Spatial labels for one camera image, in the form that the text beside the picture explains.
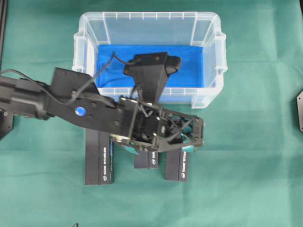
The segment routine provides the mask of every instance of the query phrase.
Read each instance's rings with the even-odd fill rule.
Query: wire
[[[3,70],[0,71],[0,75],[1,74],[5,74],[8,72],[13,72],[16,73],[20,76],[22,76],[23,78],[29,80],[30,82],[32,82],[33,84],[35,84],[37,87],[39,87],[41,90],[43,90],[48,96],[50,96],[50,98],[52,98],[54,101],[58,102],[59,104],[62,105],[71,105],[74,101],[76,101],[76,99],[80,96],[80,94],[91,84],[93,83],[93,81],[100,75],[102,74],[108,67],[109,65],[112,63],[113,59],[116,58],[118,61],[120,61],[123,64],[126,65],[133,65],[136,64],[137,61],[133,61],[133,62],[125,62],[123,60],[121,60],[120,58],[118,58],[116,56],[116,53],[113,52],[113,54],[111,55],[110,59],[108,60],[108,62],[102,67],[102,69],[100,69],[92,78],[90,78],[85,84],[83,84],[74,94],[71,95],[71,99],[69,99],[66,102],[62,102],[61,100],[59,100],[58,98],[56,98],[50,91],[48,91],[45,87],[43,87],[40,83],[38,83],[37,81],[34,81],[33,79],[31,79],[29,76],[25,75],[24,73],[18,71],[18,70]]]

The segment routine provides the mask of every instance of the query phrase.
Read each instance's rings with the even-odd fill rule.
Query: clear plastic bin
[[[192,45],[203,47],[203,87],[166,87],[162,103],[191,103],[205,108],[223,88],[226,65],[226,35],[212,12],[88,12],[81,16],[74,35],[72,70],[97,71],[98,46]],[[99,88],[102,95],[117,99],[130,95],[132,87]]]

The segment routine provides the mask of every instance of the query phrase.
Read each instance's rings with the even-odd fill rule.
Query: green tablecloth
[[[85,130],[59,118],[17,118],[0,142],[2,227],[303,226],[303,89],[299,0],[10,0],[3,69],[49,83],[70,69],[73,34],[88,11],[213,11],[227,35],[224,89],[196,114],[205,147],[190,156],[187,183],[134,170],[115,146],[115,183],[84,186]]]

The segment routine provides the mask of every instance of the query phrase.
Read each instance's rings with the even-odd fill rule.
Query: blue cloth
[[[113,51],[124,61],[136,54],[168,52],[181,58],[180,70],[172,74],[167,87],[203,87],[203,48],[196,46],[139,46],[139,45],[100,45],[97,68],[101,69],[109,60]],[[132,77],[123,74],[124,65],[117,60],[97,79],[98,87],[133,87]]]

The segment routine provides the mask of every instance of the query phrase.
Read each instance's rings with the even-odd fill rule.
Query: rectangular black box
[[[113,145],[109,134],[87,129],[85,184],[105,185],[113,181]]]
[[[178,150],[166,152],[164,180],[187,181],[188,153]]]
[[[159,168],[158,152],[138,151],[138,155],[134,155],[135,169],[157,169]]]

